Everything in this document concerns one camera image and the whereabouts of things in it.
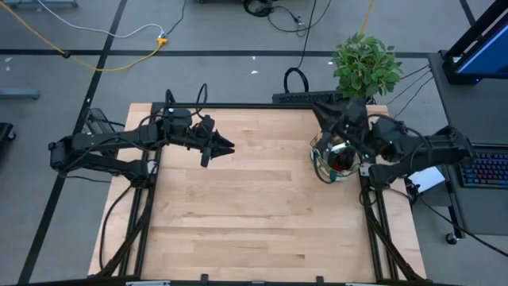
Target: wheel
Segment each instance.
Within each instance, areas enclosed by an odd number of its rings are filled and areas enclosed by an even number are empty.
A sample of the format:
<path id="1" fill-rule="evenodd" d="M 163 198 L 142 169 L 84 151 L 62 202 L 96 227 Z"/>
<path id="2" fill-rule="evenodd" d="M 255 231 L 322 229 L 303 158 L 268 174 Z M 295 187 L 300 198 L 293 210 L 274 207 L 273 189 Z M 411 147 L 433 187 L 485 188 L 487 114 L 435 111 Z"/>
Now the wheel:
<path id="1" fill-rule="evenodd" d="M 7 136 L 7 139 L 8 139 L 9 141 L 12 141 L 12 140 L 16 139 L 16 133 L 15 133 L 13 130 L 11 130 L 11 131 L 9 132 L 9 136 Z"/>
<path id="2" fill-rule="evenodd" d="M 455 245 L 455 244 L 457 244 L 458 241 L 459 241 L 459 239 L 455 236 L 454 233 L 446 234 L 446 242 L 449 245 Z"/>

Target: yellow cable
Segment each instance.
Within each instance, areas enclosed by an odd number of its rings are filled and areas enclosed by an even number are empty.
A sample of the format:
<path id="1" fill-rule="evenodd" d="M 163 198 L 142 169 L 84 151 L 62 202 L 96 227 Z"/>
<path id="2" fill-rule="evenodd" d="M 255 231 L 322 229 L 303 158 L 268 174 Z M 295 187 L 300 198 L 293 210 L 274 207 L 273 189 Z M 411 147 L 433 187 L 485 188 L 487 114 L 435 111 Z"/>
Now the yellow cable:
<path id="1" fill-rule="evenodd" d="M 374 6 L 374 0 L 371 0 L 371 4 L 368 5 L 367 14 L 365 14 L 364 24 L 362 25 L 362 29 L 360 30 L 360 34 L 364 33 L 365 27 L 367 26 L 368 18 L 371 16 L 372 7 Z"/>
<path id="2" fill-rule="evenodd" d="M 14 13 L 14 11 L 12 11 L 3 1 L 0 0 L 0 6 L 2 6 L 5 10 L 7 10 L 7 12 L 11 13 L 20 23 L 23 24 L 24 27 L 26 27 L 30 32 L 32 32 L 34 35 L 38 36 L 44 43 L 48 44 L 50 47 L 52 47 L 53 49 L 55 49 L 56 51 L 58 51 L 59 53 L 61 53 L 62 55 L 65 55 L 65 51 L 62 50 L 61 48 L 58 48 L 57 46 L 55 46 L 52 42 L 50 42 L 49 40 L 47 40 L 46 38 L 42 37 L 42 35 L 40 35 L 36 30 L 34 30 L 30 25 L 28 25 L 23 19 L 21 19 L 21 17 L 19 17 L 16 13 Z M 74 60 L 76 63 L 78 64 L 81 64 L 82 66 L 84 67 L 87 67 L 87 68 L 90 68 L 90 69 L 93 69 L 94 71 L 97 71 L 97 72 L 119 72 L 119 71 L 123 71 L 125 69 L 128 69 L 128 68 L 131 68 L 133 65 L 143 61 L 143 60 L 146 60 L 150 57 L 152 57 L 153 55 L 155 55 L 162 46 L 164 46 L 165 44 L 167 44 L 167 39 L 165 38 L 157 38 L 157 48 L 152 52 L 150 53 L 149 55 L 143 57 L 143 58 L 140 58 L 139 60 L 136 60 L 135 62 L 131 63 L 131 64 L 128 64 L 124 67 L 121 67 L 121 68 L 96 68 L 94 66 L 91 66 L 85 62 L 83 62 L 82 60 L 80 59 L 77 59 L 75 57 L 71 57 L 71 60 Z"/>

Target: keyboard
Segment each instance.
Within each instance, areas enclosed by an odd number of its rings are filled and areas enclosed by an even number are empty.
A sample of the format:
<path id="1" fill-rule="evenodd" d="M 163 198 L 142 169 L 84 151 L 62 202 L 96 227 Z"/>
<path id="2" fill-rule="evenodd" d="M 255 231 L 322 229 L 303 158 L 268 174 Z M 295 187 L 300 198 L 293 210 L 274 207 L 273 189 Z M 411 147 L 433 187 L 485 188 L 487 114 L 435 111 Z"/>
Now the keyboard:
<path id="1" fill-rule="evenodd" d="M 343 100 L 338 91 L 312 91 L 274 94 L 273 103 L 312 104 L 314 102 L 334 103 Z"/>
<path id="2" fill-rule="evenodd" d="M 508 149 L 481 148 L 473 162 L 459 166 L 463 187 L 489 187 L 508 189 Z"/>

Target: plug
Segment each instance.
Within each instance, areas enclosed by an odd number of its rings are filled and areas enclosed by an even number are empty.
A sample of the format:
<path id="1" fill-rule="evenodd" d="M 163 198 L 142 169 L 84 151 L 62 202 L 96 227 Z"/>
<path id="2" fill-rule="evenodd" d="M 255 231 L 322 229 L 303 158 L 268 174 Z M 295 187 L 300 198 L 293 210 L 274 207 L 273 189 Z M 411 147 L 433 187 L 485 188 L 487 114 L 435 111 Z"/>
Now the plug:
<path id="1" fill-rule="evenodd" d="M 157 38 L 157 44 L 162 47 L 165 44 L 167 44 L 167 39 L 165 37 L 158 37 Z"/>

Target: blue screen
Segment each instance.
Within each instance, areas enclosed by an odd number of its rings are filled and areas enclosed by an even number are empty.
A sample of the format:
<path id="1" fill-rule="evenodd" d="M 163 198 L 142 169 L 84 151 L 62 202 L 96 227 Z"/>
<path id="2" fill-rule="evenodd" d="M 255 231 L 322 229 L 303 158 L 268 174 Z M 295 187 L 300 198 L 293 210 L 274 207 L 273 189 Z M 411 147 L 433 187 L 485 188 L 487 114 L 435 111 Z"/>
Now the blue screen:
<path id="1" fill-rule="evenodd" d="M 471 59 L 466 60 L 457 72 L 508 76 L 508 25 L 494 35 Z"/>

